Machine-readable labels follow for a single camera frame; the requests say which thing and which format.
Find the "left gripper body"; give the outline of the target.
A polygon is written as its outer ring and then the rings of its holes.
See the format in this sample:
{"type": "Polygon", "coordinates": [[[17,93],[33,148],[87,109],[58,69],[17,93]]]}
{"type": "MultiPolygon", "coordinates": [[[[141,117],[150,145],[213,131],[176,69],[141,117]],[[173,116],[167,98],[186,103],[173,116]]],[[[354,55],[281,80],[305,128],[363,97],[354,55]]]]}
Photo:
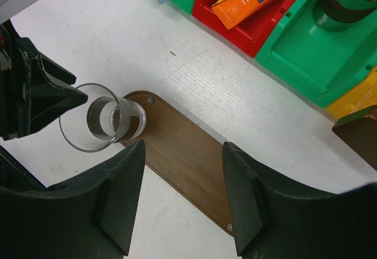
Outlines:
{"type": "MultiPolygon", "coordinates": [[[[11,54],[17,32],[10,20],[1,24],[1,58],[13,59],[11,54]]],[[[1,139],[8,141],[17,137],[16,63],[1,70],[1,139]]],[[[44,185],[34,177],[11,153],[1,147],[1,187],[2,188],[44,188],[44,185]]]]}

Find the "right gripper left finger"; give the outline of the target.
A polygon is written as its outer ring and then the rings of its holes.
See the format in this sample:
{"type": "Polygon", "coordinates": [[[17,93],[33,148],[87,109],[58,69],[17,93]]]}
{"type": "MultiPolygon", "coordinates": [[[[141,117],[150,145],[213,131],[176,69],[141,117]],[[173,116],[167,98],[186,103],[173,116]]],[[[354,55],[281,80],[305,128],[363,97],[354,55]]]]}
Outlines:
{"type": "Polygon", "coordinates": [[[145,143],[139,140],[46,187],[1,150],[1,257],[127,256],[144,167],[145,143]]]}

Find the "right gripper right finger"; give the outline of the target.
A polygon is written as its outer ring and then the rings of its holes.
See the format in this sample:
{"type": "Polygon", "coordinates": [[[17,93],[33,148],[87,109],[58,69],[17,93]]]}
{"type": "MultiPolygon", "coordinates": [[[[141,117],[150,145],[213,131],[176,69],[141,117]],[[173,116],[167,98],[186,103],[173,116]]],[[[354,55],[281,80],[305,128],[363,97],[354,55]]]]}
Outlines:
{"type": "Polygon", "coordinates": [[[376,184],[334,194],[295,181],[231,142],[223,174],[242,258],[375,258],[376,184]]]}

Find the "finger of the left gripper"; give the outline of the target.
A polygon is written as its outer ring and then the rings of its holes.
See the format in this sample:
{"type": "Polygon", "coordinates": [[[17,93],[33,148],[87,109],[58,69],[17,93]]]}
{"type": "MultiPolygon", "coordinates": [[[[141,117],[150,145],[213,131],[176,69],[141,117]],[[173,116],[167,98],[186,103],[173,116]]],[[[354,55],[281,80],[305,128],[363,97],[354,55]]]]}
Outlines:
{"type": "Polygon", "coordinates": [[[76,76],[39,52],[28,38],[17,39],[21,66],[17,101],[17,136],[35,134],[67,111],[88,101],[72,85],[76,76]]]}

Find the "clear plastic cup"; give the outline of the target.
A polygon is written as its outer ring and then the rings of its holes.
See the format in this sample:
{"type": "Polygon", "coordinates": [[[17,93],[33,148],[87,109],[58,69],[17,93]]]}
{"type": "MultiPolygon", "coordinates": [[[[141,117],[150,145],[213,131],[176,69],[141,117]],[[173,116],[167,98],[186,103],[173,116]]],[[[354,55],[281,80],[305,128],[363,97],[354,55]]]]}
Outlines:
{"type": "Polygon", "coordinates": [[[87,102],[59,117],[61,134],[73,148],[98,152],[137,138],[144,131],[147,116],[139,103],[97,83],[81,84],[76,89],[88,95],[87,102]]]}

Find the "dark tinted cup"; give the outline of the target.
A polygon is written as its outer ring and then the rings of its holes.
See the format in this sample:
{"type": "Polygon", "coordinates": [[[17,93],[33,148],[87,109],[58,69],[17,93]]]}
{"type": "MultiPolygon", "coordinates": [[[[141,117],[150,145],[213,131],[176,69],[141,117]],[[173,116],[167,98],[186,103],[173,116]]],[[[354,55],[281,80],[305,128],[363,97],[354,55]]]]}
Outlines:
{"type": "Polygon", "coordinates": [[[341,31],[376,11],[376,0],[318,0],[313,17],[318,27],[341,31]]]}

